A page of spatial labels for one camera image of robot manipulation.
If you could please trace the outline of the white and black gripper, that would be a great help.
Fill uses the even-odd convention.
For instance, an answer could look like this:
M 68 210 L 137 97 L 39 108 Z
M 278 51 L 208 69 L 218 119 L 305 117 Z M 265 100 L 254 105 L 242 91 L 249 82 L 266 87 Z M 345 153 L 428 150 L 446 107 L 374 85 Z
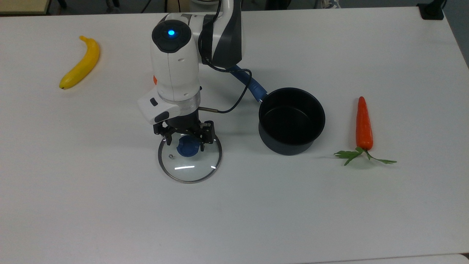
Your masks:
M 175 132 L 199 137 L 201 152 L 206 144 L 213 144 L 215 140 L 214 122 L 199 119 L 200 92 L 187 100 L 170 101 L 152 89 L 137 104 L 144 118 L 154 126 L 155 134 L 160 134 L 167 146 L 171 145 Z

